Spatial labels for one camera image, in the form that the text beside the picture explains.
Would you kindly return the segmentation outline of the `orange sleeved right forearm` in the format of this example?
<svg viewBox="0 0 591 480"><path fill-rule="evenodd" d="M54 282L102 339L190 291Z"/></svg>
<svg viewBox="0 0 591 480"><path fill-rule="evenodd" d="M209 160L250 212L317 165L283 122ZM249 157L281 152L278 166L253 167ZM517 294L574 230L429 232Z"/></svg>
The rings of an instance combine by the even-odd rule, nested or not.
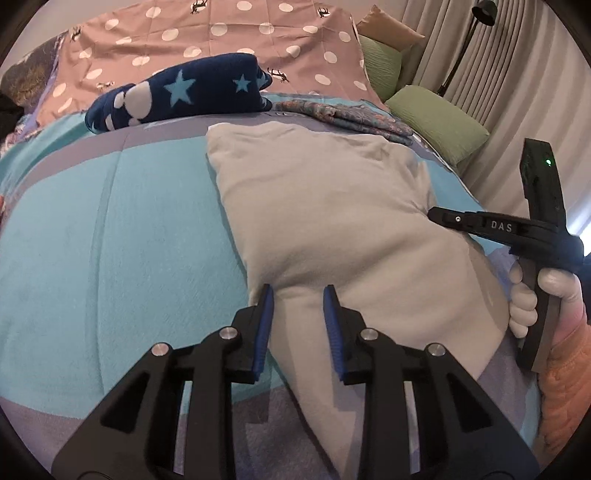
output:
<svg viewBox="0 0 591 480"><path fill-rule="evenodd" d="M590 407L590 326L583 302L565 303L542 391L542 462L550 463L566 446Z"/></svg>

